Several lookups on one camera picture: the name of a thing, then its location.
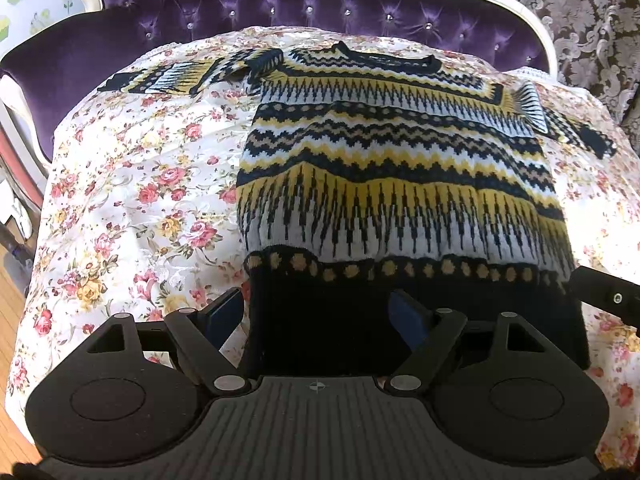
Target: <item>damask curtain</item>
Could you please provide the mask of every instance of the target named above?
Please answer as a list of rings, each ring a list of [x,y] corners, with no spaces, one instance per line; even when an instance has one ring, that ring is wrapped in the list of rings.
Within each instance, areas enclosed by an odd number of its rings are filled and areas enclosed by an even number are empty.
[[[640,0],[519,0],[553,37],[560,81],[587,88],[640,154]]]

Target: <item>purple headboard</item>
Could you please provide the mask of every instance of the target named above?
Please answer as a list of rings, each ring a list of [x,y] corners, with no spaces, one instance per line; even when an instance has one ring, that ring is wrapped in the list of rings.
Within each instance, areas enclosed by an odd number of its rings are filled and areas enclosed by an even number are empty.
[[[481,57],[499,70],[548,71],[529,24],[485,0],[103,0],[7,53],[0,70],[22,88],[47,158],[53,131],[112,73],[152,48],[251,25],[301,25],[396,36]]]

